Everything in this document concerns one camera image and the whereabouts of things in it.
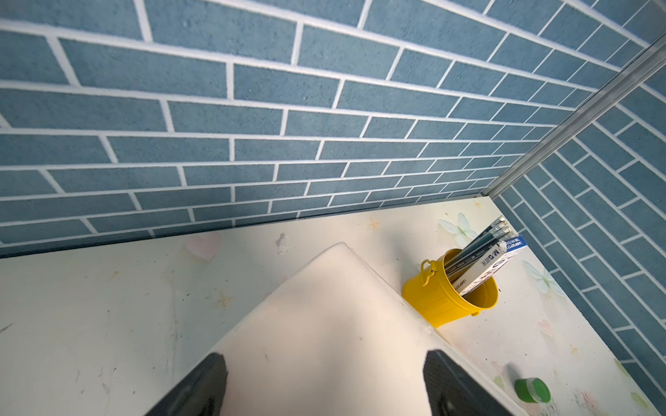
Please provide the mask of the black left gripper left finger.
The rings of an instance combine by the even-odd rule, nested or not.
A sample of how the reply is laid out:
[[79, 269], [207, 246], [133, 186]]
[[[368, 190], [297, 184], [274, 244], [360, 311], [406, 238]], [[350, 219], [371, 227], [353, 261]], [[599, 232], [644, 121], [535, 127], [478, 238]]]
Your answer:
[[227, 390], [227, 364], [224, 355], [209, 354], [146, 416], [220, 415]]

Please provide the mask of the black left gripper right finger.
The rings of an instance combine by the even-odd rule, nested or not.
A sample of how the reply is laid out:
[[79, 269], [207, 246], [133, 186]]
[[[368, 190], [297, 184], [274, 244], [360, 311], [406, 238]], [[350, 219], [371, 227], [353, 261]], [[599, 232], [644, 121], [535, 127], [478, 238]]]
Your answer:
[[428, 351], [422, 373], [433, 415], [510, 415], [442, 350]]

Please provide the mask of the green paint can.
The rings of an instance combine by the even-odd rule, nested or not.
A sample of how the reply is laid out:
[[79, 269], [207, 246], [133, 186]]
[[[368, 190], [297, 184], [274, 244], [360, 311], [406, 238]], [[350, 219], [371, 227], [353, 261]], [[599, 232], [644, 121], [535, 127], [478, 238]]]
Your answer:
[[520, 400], [526, 403], [546, 404], [552, 400], [550, 389], [539, 378], [518, 379], [514, 390]]

